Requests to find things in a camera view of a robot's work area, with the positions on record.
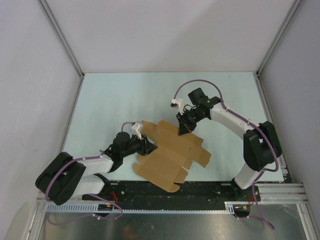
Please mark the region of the brown cardboard paper box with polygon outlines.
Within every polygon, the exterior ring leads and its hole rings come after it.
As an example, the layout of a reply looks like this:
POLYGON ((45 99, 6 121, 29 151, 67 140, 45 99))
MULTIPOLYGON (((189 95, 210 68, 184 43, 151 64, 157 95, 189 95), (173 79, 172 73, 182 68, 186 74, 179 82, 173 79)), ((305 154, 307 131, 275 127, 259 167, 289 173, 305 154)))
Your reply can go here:
POLYGON ((161 120, 157 124, 143 120, 141 133, 151 139, 157 149, 152 153, 138 155, 133 171, 156 186, 168 190, 173 184, 183 184, 187 170, 193 162, 205 168, 212 156, 202 147, 203 139, 187 133, 179 135, 179 128, 161 120))

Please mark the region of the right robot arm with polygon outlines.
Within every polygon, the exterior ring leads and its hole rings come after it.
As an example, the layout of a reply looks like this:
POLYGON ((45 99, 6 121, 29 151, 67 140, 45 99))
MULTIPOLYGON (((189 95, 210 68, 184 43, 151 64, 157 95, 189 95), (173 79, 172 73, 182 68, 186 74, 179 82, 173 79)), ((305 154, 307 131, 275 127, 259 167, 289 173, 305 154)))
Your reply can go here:
POLYGON ((275 164, 274 171, 279 168, 278 157, 283 153, 275 126, 265 121, 253 122, 231 110, 221 97, 209 98, 201 88, 188 94, 192 103, 190 109, 185 108, 183 99, 174 97, 170 106, 178 109, 178 134, 192 133, 197 123, 209 119, 222 124, 243 141, 244 165, 231 180, 231 196, 242 201, 249 194, 249 188, 255 180, 275 164))

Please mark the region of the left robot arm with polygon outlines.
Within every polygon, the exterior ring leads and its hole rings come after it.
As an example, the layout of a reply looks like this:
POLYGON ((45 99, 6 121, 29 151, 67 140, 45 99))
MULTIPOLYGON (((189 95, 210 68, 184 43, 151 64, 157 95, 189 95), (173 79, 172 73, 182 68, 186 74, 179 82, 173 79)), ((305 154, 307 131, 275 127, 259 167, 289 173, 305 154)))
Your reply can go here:
POLYGON ((119 132, 100 155, 74 158, 67 152, 59 153, 37 177, 35 186, 45 195, 46 201, 58 206, 72 197, 89 194, 105 200, 111 188, 102 174, 116 171, 128 156, 145 157, 157 148, 145 134, 139 137, 119 132))

